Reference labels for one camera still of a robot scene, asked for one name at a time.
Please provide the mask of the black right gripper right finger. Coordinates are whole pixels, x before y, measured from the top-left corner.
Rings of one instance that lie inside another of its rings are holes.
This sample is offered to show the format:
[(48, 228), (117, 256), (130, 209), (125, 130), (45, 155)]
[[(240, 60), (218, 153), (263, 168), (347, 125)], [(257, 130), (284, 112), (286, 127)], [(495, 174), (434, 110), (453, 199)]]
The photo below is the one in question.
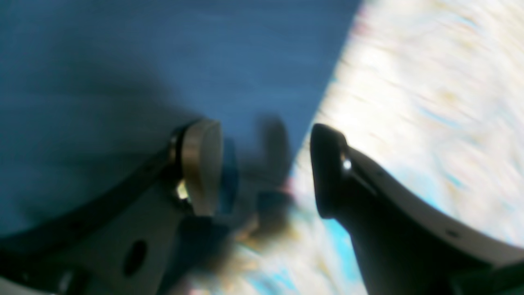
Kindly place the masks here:
[(327, 125), (309, 149), (316, 207), (350, 235), (369, 295), (522, 295), (524, 252), (434, 209)]

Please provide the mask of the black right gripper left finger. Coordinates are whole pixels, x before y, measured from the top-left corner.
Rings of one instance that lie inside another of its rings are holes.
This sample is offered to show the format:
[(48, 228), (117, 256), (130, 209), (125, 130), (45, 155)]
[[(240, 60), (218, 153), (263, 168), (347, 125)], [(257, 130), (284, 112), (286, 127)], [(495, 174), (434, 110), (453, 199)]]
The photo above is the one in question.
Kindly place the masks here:
[(219, 203), (223, 131), (178, 127), (168, 144), (106, 193), (1, 238), (1, 277), (55, 295), (155, 295), (182, 220), (208, 223)]

